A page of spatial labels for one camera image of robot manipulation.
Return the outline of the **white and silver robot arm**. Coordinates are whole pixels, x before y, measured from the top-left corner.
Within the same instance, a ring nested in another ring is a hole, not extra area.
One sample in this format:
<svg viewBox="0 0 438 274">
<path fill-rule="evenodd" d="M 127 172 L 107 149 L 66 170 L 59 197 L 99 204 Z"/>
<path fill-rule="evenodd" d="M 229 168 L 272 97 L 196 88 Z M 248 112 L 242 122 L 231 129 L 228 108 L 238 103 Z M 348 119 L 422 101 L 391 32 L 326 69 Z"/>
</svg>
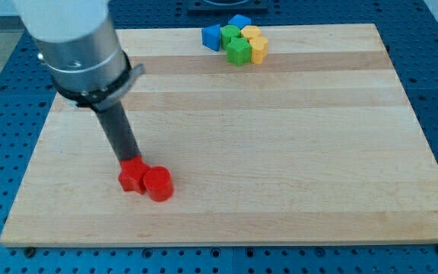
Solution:
<svg viewBox="0 0 438 274">
<path fill-rule="evenodd" d="M 56 90 L 79 107 L 118 104 L 138 77 L 113 26 L 108 0 L 14 0 Z"/>
</svg>

